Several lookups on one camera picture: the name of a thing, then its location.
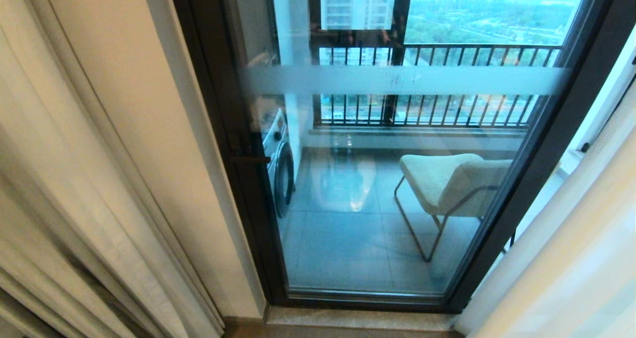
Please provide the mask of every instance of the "glass door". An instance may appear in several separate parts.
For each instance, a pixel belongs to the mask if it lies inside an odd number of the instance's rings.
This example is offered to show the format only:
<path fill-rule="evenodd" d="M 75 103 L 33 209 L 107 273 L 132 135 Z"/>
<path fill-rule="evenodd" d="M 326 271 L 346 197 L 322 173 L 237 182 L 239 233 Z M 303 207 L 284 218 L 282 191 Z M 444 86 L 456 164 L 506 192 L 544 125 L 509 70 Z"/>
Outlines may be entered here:
<path fill-rule="evenodd" d="M 630 1 L 174 0 L 270 302 L 460 311 Z"/>

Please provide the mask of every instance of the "chair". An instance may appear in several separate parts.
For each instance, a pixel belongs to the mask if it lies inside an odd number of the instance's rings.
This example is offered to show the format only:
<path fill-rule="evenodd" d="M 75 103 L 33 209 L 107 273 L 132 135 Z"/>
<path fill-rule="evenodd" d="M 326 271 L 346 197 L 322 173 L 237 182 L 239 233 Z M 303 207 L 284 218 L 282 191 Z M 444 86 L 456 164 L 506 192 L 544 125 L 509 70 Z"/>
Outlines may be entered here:
<path fill-rule="evenodd" d="M 439 157 L 404 155 L 400 158 L 404 175 L 395 188 L 395 200 L 424 261 L 432 260 L 450 216 L 483 220 L 511 163 L 512 160 L 486 161 L 472 153 Z M 439 230 L 428 256 L 424 254 L 397 195 L 405 178 L 422 209 L 432 216 Z M 444 218 L 440 222 L 438 216 L 442 215 Z"/>

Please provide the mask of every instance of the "glass pane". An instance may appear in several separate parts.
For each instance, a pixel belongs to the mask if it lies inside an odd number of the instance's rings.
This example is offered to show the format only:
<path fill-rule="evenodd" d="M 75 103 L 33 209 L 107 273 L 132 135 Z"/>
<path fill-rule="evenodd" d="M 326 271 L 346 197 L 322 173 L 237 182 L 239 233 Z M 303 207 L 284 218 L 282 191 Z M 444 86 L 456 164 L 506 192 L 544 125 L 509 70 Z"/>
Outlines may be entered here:
<path fill-rule="evenodd" d="M 389 30 L 395 0 L 320 0 L 322 30 Z"/>
<path fill-rule="evenodd" d="M 580 0 L 411 0 L 407 43 L 561 45 Z"/>
<path fill-rule="evenodd" d="M 441 299 L 559 100 L 589 3 L 410 0 L 410 43 L 355 31 L 389 29 L 393 2 L 228 2 L 289 293 Z"/>

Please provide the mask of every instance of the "door threshold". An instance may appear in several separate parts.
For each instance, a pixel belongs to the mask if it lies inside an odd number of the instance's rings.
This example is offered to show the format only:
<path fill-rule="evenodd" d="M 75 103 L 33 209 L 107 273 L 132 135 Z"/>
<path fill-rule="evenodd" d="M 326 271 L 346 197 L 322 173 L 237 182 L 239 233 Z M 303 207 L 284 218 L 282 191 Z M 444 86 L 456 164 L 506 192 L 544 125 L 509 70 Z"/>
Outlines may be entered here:
<path fill-rule="evenodd" d="M 272 307 L 268 325 L 452 332 L 458 315 Z"/>

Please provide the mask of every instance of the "washing machine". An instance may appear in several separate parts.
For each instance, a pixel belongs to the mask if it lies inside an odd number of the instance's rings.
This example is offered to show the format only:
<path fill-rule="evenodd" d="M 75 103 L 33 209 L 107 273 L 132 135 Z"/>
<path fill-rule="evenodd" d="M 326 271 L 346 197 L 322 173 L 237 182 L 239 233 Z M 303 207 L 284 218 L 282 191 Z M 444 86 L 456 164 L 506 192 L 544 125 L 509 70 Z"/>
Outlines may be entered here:
<path fill-rule="evenodd" d="M 284 218 L 294 191 L 294 157 L 289 145 L 287 120 L 280 108 L 270 116 L 269 129 L 263 133 L 264 154 L 272 160 L 267 165 L 277 218 Z"/>

